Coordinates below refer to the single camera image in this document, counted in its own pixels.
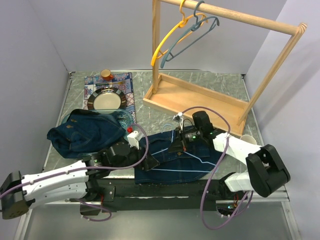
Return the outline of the light blue wire hanger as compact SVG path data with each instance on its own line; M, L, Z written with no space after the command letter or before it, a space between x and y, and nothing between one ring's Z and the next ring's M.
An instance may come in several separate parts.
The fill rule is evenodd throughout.
M149 152L160 162L153 170L157 174L181 174L182 177L197 175L202 178L216 166L221 153L208 147L202 141L191 142L186 152L168 152L174 139L174 131L164 131L148 136Z

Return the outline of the blue denim skirt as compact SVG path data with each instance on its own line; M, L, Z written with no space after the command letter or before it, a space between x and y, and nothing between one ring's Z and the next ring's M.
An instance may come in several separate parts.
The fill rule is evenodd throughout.
M134 169L136 184L180 184L194 182L210 173L216 166L222 153L209 148L200 141L188 145L186 152L169 152L173 131L149 135L148 151L159 165L145 171Z

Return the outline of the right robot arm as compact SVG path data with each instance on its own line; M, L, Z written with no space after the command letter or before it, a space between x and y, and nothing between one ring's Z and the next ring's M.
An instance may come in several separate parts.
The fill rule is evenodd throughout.
M261 197L268 197L287 184L291 175L273 145L260 146L231 136L216 128L205 111L192 114L191 128L184 126L183 114L179 112L173 120L179 122L175 139L169 146L170 153L186 152L192 143L203 143L217 152L225 153L247 167L245 172L230 173L220 179L219 194L231 199L236 192L254 191Z

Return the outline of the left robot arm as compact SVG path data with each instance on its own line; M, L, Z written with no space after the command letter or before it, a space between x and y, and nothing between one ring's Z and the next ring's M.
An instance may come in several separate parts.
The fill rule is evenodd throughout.
M10 220L39 205L62 199L94 201L100 194L97 180L111 171L130 168L149 171L159 165L160 161L149 152L148 146L131 146L119 141L55 170L28 175L14 171L0 187L0 212L4 220Z

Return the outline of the yellow plastic hanger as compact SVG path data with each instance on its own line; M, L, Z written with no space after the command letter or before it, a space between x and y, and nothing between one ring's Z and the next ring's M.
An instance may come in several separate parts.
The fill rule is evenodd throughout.
M169 53L169 49L162 51L162 47L163 45L166 43L166 41L169 39L169 37L177 30L177 29L182 29L184 28L187 24L188 21L194 17L196 22L199 22L199 17L200 20L204 20L207 16L204 13L196 13L196 11L193 12L193 15L190 15L188 17L186 17L185 12L182 10L183 6L184 6L185 0L181 0L180 1L180 5L179 5L179 12L182 14L182 20L180 22L178 22L166 35L165 37L161 40L161 42L158 44L158 46L156 47L152 58L151 58L151 62L150 65L152 67L155 66L156 60L159 60L161 58L163 58L165 56L165 54Z

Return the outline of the wooden clothes rack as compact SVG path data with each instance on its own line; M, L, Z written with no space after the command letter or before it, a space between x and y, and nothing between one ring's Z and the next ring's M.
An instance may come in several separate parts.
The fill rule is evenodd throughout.
M202 15L205 13L213 14L217 17L290 36L253 96L245 97L245 83L240 79L233 80L229 84L232 91L228 91L227 89L214 89L214 84L223 82L217 74L205 76L203 72L190 73L190 79L180 79L171 73L159 72L158 55L160 47L163 45L163 42L159 40L161 1L154 0L152 2L152 85L143 97L143 104L165 114L177 114L187 110L184 115L188 119L195 113L194 106L208 107L221 114L221 116L209 114L215 127L222 130L230 128L233 135L241 136L252 107L305 33L307 24L300 23L298 26L294 26L194 0L169 0L167 3L180 8L199 9Z

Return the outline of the crumpled denim garment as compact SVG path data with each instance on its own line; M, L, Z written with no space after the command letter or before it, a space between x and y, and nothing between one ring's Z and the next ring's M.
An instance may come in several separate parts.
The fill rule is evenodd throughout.
M111 146L125 135L125 129L112 114L73 110L65 123L51 128L47 139L65 159L95 153Z

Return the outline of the black rimmed plate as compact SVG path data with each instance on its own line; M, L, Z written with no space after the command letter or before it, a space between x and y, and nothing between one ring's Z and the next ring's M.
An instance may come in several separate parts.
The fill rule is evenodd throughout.
M104 87L94 91L87 100L88 110L117 110L127 104L126 95L116 87Z

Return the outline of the light blue mug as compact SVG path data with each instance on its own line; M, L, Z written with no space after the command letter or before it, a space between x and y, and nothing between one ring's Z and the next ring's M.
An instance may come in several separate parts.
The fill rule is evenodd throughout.
M246 143L249 143L249 144L257 145L257 141L255 140L255 138L251 135L248 135L248 134L242 135L240 137L240 140L242 140Z

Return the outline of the gold fork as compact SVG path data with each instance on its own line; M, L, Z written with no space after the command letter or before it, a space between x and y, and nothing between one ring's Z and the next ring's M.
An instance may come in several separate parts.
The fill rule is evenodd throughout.
M115 85L123 85L125 84L125 81L111 81L111 82L100 82L100 83L96 83L95 86L115 86Z

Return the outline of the patterned blue placemat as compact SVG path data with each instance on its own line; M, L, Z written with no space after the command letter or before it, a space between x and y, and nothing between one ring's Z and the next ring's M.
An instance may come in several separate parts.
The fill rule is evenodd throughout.
M113 74L113 79L111 81L103 80L100 75L91 75L86 76L84 78L84 93L83 93L83 103L82 108L84 110L88 110L87 102L90 95L100 88L107 88L107 87L115 87L120 89L126 97L126 106L123 108L124 110L128 111L135 123L136 120L136 108L135 108L135 96L134 96L134 88L133 88L133 77L132 73L125 72L125 73L118 73ZM114 86L96 86L97 83L105 83L105 82L119 82L125 81L125 84L116 84Z

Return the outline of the orange cup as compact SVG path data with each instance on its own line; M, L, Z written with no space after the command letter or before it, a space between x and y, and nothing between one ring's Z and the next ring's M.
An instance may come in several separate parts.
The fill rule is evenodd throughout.
M114 78L114 76L112 75L112 73L109 69L103 69L100 72L100 76L105 81L111 81Z

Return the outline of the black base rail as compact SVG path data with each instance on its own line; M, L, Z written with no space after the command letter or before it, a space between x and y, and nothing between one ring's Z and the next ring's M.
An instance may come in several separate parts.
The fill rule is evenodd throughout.
M133 179L103 178L88 182L80 199L98 202L112 212L198 209L206 184L206 180L136 184Z

